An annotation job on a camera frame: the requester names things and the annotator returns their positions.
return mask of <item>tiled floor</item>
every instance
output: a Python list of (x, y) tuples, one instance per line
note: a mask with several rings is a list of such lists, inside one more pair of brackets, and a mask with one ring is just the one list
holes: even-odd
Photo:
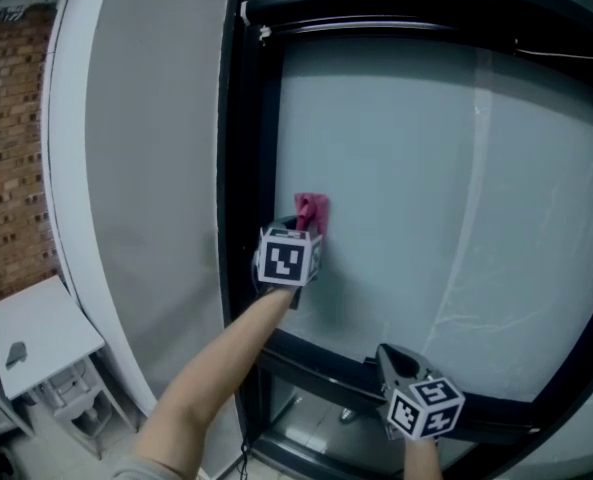
[[(109, 479), (117, 461), (129, 453), (136, 438), (114, 416), (103, 433), (102, 460), (98, 461), (58, 427), (42, 407), (29, 407), (28, 415), (36, 437), (19, 435), (5, 443), (24, 480)], [(291, 480), (256, 459), (249, 461), (247, 472), (248, 480)], [(234, 470), (226, 480), (238, 478), (240, 473)]]

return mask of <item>white wall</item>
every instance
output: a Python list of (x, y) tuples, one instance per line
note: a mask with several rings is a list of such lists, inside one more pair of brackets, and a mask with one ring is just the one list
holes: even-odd
[(114, 309), (101, 264), (89, 203), (85, 161), (85, 101), (92, 41), (103, 0), (67, 0), (46, 59), (42, 129), (50, 220), (68, 287), (105, 338), (113, 373), (147, 412), (155, 398), (136, 364)]
[[(120, 323), (159, 396), (223, 329), (215, 159), (227, 0), (104, 0), (86, 99), (89, 199)], [(233, 401), (205, 471), (239, 453)]]

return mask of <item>gray wall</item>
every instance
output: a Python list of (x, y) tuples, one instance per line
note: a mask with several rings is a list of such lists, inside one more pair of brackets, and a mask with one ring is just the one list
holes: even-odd
[[(223, 328), (215, 142), (227, 0), (104, 0), (88, 79), (94, 228), (121, 324), (156, 396)], [(237, 453), (233, 403), (203, 467)]]

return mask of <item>brick wall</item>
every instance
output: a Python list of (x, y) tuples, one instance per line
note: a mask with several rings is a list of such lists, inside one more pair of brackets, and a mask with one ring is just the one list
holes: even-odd
[(0, 21), (0, 299), (60, 274), (40, 149), (43, 63), (55, 12)]

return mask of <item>white table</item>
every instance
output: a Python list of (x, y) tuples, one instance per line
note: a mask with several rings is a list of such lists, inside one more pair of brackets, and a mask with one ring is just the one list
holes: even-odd
[[(25, 343), (27, 358), (8, 370), (16, 342)], [(10, 400), (104, 345), (58, 277), (0, 301), (0, 379)]]
[[(7, 368), (14, 343), (25, 344), (26, 357)], [(93, 444), (90, 444), (90, 439), (78, 432), (71, 421), (57, 417), (68, 410), (78, 411), (79, 405), (67, 406), (63, 398), (55, 393), (50, 379), (67, 369), (77, 373), (74, 365), (83, 364), (95, 387), (94, 390), (87, 388), (82, 378), (79, 385), (85, 386), (92, 397), (99, 393), (107, 397), (114, 410), (135, 432), (136, 423), (127, 416), (106, 385), (106, 382), (111, 384), (111, 379), (101, 375), (90, 359), (90, 355), (104, 345), (101, 335), (85, 318), (58, 277), (0, 301), (0, 378), (5, 395), (12, 400), (24, 393), (31, 394), (48, 408), (61, 427), (98, 458), (100, 451), (96, 439), (92, 439)], [(56, 410), (46, 403), (46, 392), (59, 405)]]

